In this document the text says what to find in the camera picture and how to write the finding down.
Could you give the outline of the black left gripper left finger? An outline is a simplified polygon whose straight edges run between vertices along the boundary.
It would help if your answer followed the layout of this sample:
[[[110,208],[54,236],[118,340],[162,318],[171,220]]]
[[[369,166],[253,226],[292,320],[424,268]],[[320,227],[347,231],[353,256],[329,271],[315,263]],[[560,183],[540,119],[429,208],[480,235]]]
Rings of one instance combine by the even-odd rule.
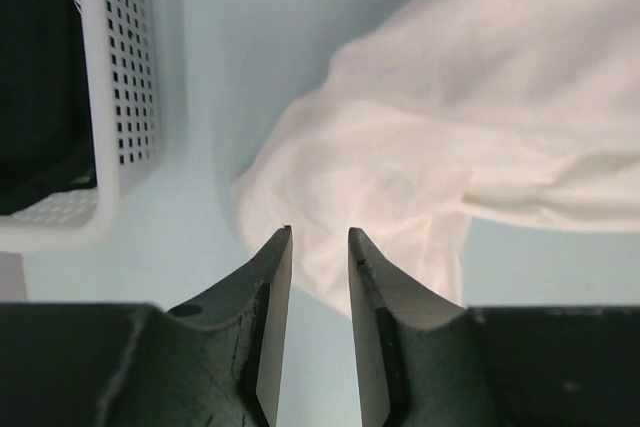
[[[243,266],[169,309],[5,303],[5,426],[272,426],[292,274],[278,229]]]

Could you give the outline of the white plastic laundry basket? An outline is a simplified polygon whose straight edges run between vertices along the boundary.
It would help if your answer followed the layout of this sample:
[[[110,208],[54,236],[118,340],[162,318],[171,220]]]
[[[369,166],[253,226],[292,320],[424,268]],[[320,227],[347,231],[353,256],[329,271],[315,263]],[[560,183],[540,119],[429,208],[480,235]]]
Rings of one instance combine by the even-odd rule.
[[[97,186],[56,193],[1,219],[1,249],[78,250],[105,237],[122,198],[162,155],[161,0],[81,0]]]

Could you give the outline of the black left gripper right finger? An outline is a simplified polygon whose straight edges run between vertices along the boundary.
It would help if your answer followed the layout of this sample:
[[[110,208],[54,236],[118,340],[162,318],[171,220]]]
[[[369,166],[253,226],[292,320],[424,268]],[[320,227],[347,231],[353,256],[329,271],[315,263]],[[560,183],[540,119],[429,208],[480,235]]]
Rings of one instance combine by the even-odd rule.
[[[366,426],[635,426],[635,306],[461,307],[348,234]]]

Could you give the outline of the white floral print t-shirt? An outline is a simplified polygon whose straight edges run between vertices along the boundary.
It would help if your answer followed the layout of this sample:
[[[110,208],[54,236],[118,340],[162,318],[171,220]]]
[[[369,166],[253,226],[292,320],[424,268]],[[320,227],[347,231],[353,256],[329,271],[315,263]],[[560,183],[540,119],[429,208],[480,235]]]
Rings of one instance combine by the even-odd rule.
[[[350,311],[346,238],[462,301],[475,218],[639,229],[639,0],[411,0],[341,47],[234,186],[239,234]]]

